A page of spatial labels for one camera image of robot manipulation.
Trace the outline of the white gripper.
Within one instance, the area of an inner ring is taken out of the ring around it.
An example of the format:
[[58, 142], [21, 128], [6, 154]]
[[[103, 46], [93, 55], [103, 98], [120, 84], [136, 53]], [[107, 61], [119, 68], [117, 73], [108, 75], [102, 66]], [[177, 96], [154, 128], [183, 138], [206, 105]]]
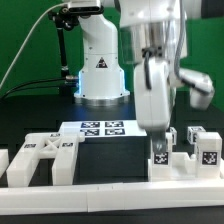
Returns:
[[170, 87], [169, 69], [165, 61], [149, 60], [149, 80], [151, 88], [145, 83], [144, 62], [134, 69], [134, 100], [136, 120], [140, 128], [151, 133], [152, 149], [155, 154], [166, 152], [165, 131], [169, 126]]

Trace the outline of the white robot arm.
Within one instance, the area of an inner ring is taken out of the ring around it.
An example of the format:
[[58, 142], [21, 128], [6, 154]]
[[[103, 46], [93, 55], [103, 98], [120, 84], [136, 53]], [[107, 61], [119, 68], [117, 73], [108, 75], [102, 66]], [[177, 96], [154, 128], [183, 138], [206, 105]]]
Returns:
[[122, 47], [134, 66], [138, 126], [149, 133], [154, 152], [164, 152], [176, 89], [188, 86], [191, 105], [199, 109], [214, 95], [208, 75], [180, 67], [187, 55], [185, 22], [205, 15], [206, 0], [76, 1], [84, 66], [75, 100], [98, 105], [129, 96], [117, 59]]

